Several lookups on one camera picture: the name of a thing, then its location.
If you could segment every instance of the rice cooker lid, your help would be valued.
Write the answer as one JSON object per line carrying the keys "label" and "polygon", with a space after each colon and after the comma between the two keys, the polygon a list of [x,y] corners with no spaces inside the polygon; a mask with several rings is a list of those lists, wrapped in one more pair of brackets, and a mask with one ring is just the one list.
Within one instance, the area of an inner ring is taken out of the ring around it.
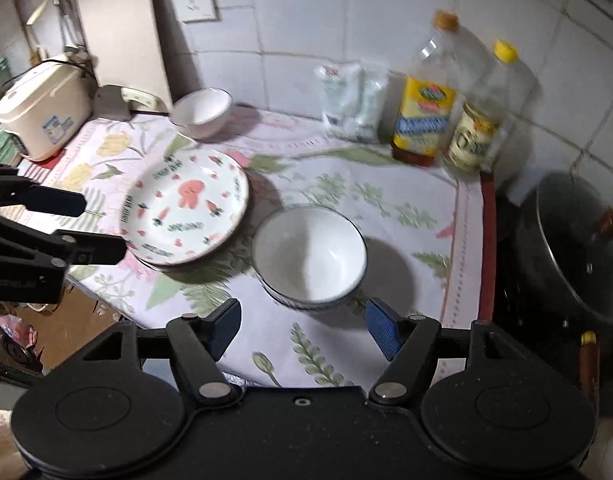
{"label": "rice cooker lid", "polygon": [[75,70],[78,69],[60,63],[41,63],[33,67],[0,100],[0,118],[13,119]]}

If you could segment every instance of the white plastic bag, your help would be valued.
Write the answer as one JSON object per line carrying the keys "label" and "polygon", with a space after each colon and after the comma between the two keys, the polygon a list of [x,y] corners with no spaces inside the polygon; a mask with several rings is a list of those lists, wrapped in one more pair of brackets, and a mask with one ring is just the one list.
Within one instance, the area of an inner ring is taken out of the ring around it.
{"label": "white plastic bag", "polygon": [[378,63],[325,65],[315,69],[321,82],[322,120],[328,135],[356,142],[379,142],[389,67]]}

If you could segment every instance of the bowl rim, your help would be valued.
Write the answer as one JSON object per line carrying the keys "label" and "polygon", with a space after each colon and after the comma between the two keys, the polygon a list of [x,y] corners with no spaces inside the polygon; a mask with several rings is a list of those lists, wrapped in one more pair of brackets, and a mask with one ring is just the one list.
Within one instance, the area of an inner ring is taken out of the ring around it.
{"label": "bowl rim", "polygon": [[[256,256],[255,256],[255,252],[256,252],[255,251],[255,248],[256,248],[256,243],[255,243],[256,242],[256,238],[259,236],[260,232],[264,229],[264,227],[266,227],[266,225],[271,220],[273,220],[277,216],[280,216],[282,214],[288,213],[289,211],[292,211],[294,209],[322,209],[322,210],[325,210],[327,212],[333,213],[333,214],[343,218],[344,220],[346,220],[356,230],[357,234],[360,235],[360,240],[362,241],[362,245],[364,247],[364,266],[362,267],[362,272],[359,273],[359,276],[357,277],[357,279],[354,280],[354,282],[350,286],[346,287],[342,293],[340,293],[340,294],[338,294],[336,296],[332,296],[330,298],[326,298],[325,300],[320,300],[320,301],[298,300],[297,298],[292,298],[291,296],[288,296],[287,294],[284,294],[283,292],[280,292],[276,288],[270,286],[269,282],[267,282],[267,280],[265,280],[264,277],[262,276],[262,274],[260,273],[260,270],[258,269],[258,266],[256,264]],[[310,310],[311,308],[317,308],[319,306],[326,306],[326,305],[334,303],[336,301],[340,301],[340,300],[344,299],[346,296],[349,296],[349,294],[351,294],[354,290],[356,290],[360,286],[360,282],[364,279],[364,276],[367,273],[368,263],[369,263],[369,252],[367,250],[367,243],[366,243],[364,237],[362,236],[362,233],[360,232],[360,230],[356,226],[356,224],[354,224],[351,220],[349,220],[349,218],[344,216],[342,213],[336,211],[335,209],[333,209],[331,207],[327,207],[327,206],[323,206],[323,205],[295,204],[295,205],[291,205],[291,206],[288,206],[288,207],[281,207],[280,209],[276,209],[272,213],[268,214],[264,218],[264,220],[262,220],[260,222],[260,224],[258,225],[257,229],[255,230],[255,234],[253,235],[253,240],[251,240],[251,265],[253,266],[253,269],[255,270],[256,274],[258,275],[259,280],[265,286],[269,287],[270,290],[272,290],[276,294],[280,295],[282,298],[287,298],[288,300],[293,301],[294,303],[308,305],[309,307],[307,307],[305,310]]]}
{"label": "bowl rim", "polygon": [[[227,154],[225,152],[220,152],[219,150],[216,150],[215,148],[205,148],[203,146],[196,146],[192,150],[187,150],[186,153],[194,153],[194,152],[214,152],[214,153],[218,153],[218,155],[220,155],[220,156],[226,156],[227,158],[229,158],[232,161],[232,164],[236,168],[239,168],[240,170],[242,170],[242,172],[244,173],[245,181],[247,183],[247,186],[242,186],[243,188],[245,188],[245,189],[242,190],[242,203],[244,204],[244,207],[242,208],[240,213],[238,213],[237,221],[234,222],[234,224],[231,227],[231,229],[227,230],[224,233],[224,237],[222,238],[222,242],[219,243],[219,244],[216,244],[210,251],[207,251],[206,253],[203,253],[203,254],[200,254],[200,255],[190,256],[189,258],[186,258],[184,260],[180,260],[180,261],[177,261],[177,262],[171,263],[171,264],[157,264],[155,262],[149,262],[151,265],[155,265],[157,267],[163,267],[163,268],[183,266],[185,264],[190,264],[190,263],[195,262],[197,260],[201,260],[201,259],[207,258],[209,256],[212,256],[213,253],[216,253],[219,249],[224,247],[225,244],[229,243],[229,241],[231,240],[231,237],[237,231],[238,227],[240,227],[240,224],[244,221],[246,213],[249,210],[250,203],[252,201],[252,194],[253,194],[253,192],[252,192],[252,189],[251,189],[251,182],[249,180],[249,176],[246,174],[246,171],[240,165],[240,163],[238,163],[238,161],[235,160],[229,154]],[[130,187],[128,188],[128,190],[125,193],[125,196],[124,196],[124,198],[122,200],[122,207],[124,207],[124,204],[126,202],[126,197],[128,196],[129,192],[131,192],[131,190],[133,190],[136,187],[136,184],[140,180],[142,180],[142,176],[145,175],[145,174],[151,173],[154,168],[157,168],[158,166],[160,166],[162,164],[163,160],[158,161],[158,162],[154,162],[153,164],[150,164],[147,168],[144,169],[144,171],[142,171],[141,173],[138,174],[138,176],[135,178],[135,180],[133,180],[133,182],[131,183]],[[120,232],[122,232],[122,221],[121,221],[121,219],[118,220],[118,227],[120,229]],[[126,242],[126,235],[121,235],[121,236],[124,239],[124,241]],[[128,245],[126,245],[126,250],[130,251],[138,260],[142,261],[142,259]]]}
{"label": "bowl rim", "polygon": [[[194,96],[196,96],[197,94],[200,94],[202,92],[224,92],[227,96],[228,96],[228,105],[226,106],[226,108],[224,110],[222,110],[221,112],[218,112],[214,115],[212,115],[211,117],[209,117],[208,119],[206,119],[205,121],[202,121],[200,123],[187,123],[187,124],[178,124],[175,123],[173,121],[173,114],[175,113],[175,107],[182,103],[183,101],[190,101]],[[169,114],[169,121],[171,121],[171,124],[173,124],[173,126],[177,126],[179,128],[184,128],[185,126],[203,126],[204,124],[209,124],[213,121],[215,121],[216,119],[222,117],[225,113],[227,113],[229,110],[231,110],[231,107],[233,106],[233,96],[227,92],[226,90],[222,89],[222,88],[202,88],[200,90],[194,90],[193,92],[189,92],[188,94],[186,94],[185,96],[180,97],[176,102],[174,102],[173,104],[173,109],[171,110],[171,113]]]}

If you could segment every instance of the power cord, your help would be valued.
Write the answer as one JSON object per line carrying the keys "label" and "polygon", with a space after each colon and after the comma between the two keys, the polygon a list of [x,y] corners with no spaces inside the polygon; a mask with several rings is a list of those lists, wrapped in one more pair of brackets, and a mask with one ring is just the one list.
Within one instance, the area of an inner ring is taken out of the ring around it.
{"label": "power cord", "polygon": [[[59,60],[59,59],[45,59],[44,61],[40,61],[36,66],[40,66],[43,63],[58,63],[58,64],[62,64],[62,65],[75,66],[76,68],[79,68],[80,70],[82,70],[82,72],[84,72],[85,74],[87,74],[88,76],[92,77],[95,80],[95,75],[87,67],[85,67],[84,65],[80,65],[80,64],[74,63],[72,61],[62,61],[62,60]],[[2,83],[2,86],[6,86],[11,81],[15,81],[17,78],[19,78],[19,77],[23,76],[24,74],[26,74],[26,73],[30,72],[31,70],[33,70],[36,66],[32,66],[31,68],[25,70],[24,72],[21,72],[18,75],[14,76],[14,77],[11,77],[9,80],[7,80],[4,83]]]}

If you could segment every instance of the bottle label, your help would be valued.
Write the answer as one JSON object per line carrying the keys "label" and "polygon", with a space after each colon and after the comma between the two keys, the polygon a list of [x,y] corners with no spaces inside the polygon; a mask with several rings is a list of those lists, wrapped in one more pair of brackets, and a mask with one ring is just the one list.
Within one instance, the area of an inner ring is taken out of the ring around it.
{"label": "bottle label", "polygon": [[394,144],[401,150],[435,156],[447,129],[455,90],[407,77],[395,125]]}
{"label": "bottle label", "polygon": [[476,112],[467,103],[464,104],[463,110],[447,156],[457,168],[478,171],[500,123]]}

